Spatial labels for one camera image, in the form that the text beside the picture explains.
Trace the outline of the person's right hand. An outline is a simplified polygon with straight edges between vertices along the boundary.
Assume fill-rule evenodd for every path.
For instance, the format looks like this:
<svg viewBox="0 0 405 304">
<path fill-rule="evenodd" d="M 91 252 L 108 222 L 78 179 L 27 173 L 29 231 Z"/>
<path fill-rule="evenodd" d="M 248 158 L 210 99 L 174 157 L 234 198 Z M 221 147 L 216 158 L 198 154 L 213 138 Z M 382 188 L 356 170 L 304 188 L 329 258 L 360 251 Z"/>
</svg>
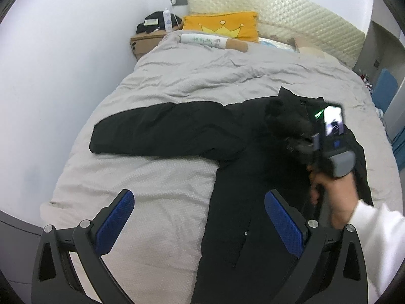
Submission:
<svg viewBox="0 0 405 304">
<path fill-rule="evenodd" d="M 326 191 L 330 204 L 330 223 L 335 229 L 342 229 L 348 224 L 359 201 L 354 175 L 352 172 L 342 178 L 330 178 L 324 173 L 316 172 L 310 165 L 310 197 L 313 204 L 317 204 L 321 185 Z"/>
</svg>

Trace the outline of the white sleeve right forearm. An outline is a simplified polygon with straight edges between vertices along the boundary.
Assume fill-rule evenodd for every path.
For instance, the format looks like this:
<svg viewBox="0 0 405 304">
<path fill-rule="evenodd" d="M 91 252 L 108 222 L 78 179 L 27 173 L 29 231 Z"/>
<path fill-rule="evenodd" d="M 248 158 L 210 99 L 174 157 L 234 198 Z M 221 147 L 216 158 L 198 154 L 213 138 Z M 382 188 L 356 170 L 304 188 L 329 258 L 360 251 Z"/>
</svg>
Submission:
<svg viewBox="0 0 405 304">
<path fill-rule="evenodd" d="M 355 226 L 362 246 L 368 302 L 375 303 L 404 260 L 404 216 L 385 204 L 376 208 L 359 200 L 349 223 Z"/>
</svg>

